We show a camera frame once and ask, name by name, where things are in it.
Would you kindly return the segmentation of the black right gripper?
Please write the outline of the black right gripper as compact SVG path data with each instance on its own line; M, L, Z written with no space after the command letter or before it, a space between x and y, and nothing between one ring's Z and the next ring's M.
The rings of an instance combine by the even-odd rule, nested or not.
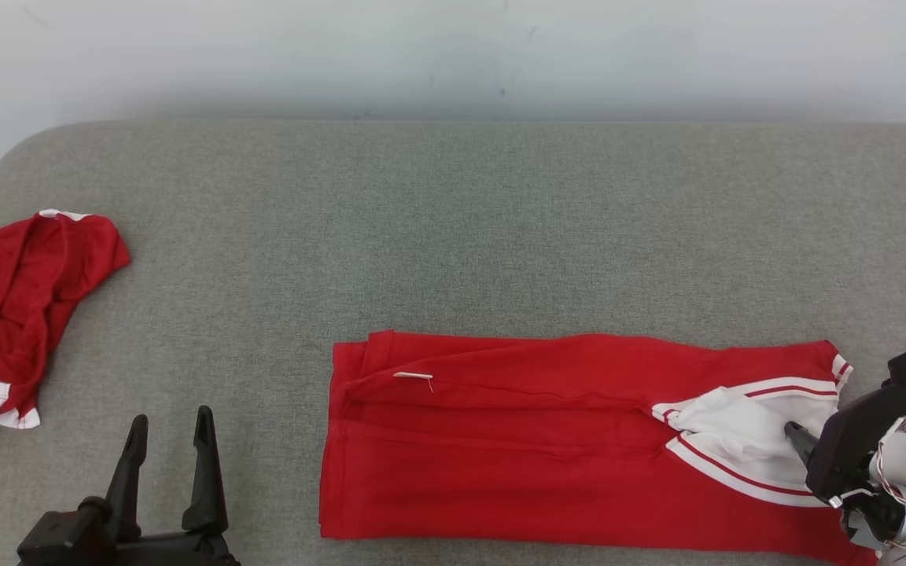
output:
M819 437L795 421L785 437L808 470L806 486L821 502L869 483L865 459L899 418L906 417L905 384L871 391L838 410Z

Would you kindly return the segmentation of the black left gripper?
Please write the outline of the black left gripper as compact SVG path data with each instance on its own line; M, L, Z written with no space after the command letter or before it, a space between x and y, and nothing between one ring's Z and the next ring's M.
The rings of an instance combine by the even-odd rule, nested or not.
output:
M222 537L229 513L217 447L215 416L197 410L193 446L197 462L184 531L143 536L137 521L139 473L147 455L148 417L133 420L105 498L89 497L78 509L44 513L16 549L20 565L238 565Z

